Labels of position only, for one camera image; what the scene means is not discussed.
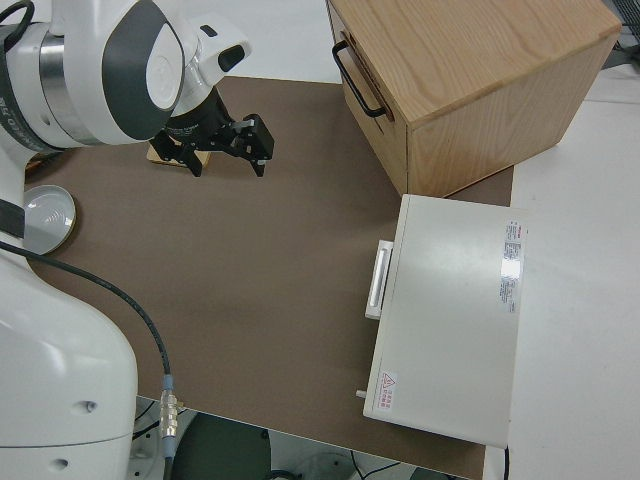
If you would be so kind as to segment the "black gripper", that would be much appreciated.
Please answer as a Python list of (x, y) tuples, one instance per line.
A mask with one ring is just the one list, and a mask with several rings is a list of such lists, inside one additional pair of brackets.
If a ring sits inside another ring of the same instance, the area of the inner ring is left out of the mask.
[(203, 165), (192, 146), (212, 148), (221, 143), (220, 132), (224, 151), (247, 160), (255, 174), (263, 177), (266, 164), (273, 157), (273, 136), (258, 114), (234, 121), (218, 91), (212, 91), (193, 110), (172, 116), (167, 123), (167, 133), (161, 131), (152, 138), (152, 148), (161, 163), (177, 163), (200, 177)]

